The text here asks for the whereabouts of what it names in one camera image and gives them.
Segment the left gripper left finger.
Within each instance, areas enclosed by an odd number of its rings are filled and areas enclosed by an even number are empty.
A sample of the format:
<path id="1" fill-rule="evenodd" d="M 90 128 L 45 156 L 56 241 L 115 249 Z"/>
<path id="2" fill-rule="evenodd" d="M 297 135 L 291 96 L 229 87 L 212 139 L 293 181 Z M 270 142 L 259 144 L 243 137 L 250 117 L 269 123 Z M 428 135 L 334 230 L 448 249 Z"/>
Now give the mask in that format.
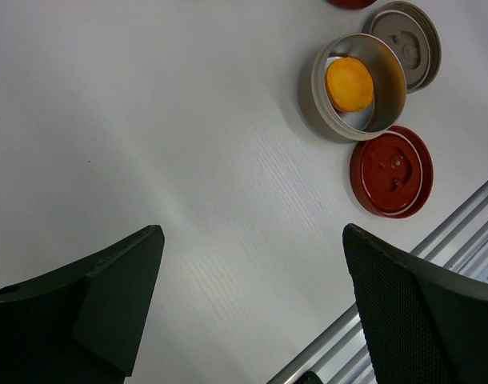
<path id="1" fill-rule="evenodd" d="M 165 237 L 158 225 L 0 289 L 0 383 L 123 383 L 132 375 Z"/>

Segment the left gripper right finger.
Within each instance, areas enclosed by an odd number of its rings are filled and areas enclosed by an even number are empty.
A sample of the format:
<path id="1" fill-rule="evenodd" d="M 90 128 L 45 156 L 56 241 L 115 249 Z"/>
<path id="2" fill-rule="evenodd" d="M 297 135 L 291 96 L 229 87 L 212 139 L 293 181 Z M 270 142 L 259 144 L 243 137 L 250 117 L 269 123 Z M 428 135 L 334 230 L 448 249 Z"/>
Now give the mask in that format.
<path id="1" fill-rule="evenodd" d="M 342 242 L 379 383 L 488 383 L 488 284 L 355 224 Z"/>

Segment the yellow egg tart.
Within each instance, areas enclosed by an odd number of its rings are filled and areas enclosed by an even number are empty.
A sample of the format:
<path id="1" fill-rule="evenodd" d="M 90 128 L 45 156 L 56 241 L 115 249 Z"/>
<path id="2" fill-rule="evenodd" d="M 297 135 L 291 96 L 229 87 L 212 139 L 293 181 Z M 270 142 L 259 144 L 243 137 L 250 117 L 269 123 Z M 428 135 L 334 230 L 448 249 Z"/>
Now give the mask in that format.
<path id="1" fill-rule="evenodd" d="M 325 82 L 331 104 L 342 112 L 360 112 L 374 100 L 374 81 L 356 58 L 339 58 L 329 64 Z"/>

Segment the beige round lid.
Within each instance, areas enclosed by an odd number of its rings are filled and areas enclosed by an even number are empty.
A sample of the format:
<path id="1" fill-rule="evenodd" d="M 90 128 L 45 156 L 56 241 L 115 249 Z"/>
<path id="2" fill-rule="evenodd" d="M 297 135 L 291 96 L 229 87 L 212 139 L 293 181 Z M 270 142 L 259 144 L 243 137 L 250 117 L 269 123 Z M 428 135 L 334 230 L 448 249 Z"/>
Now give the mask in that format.
<path id="1" fill-rule="evenodd" d="M 435 80 L 442 60 L 440 38 L 430 17 L 416 5 L 389 2 L 368 17 L 362 32 L 379 38 L 396 54 L 409 94 Z"/>

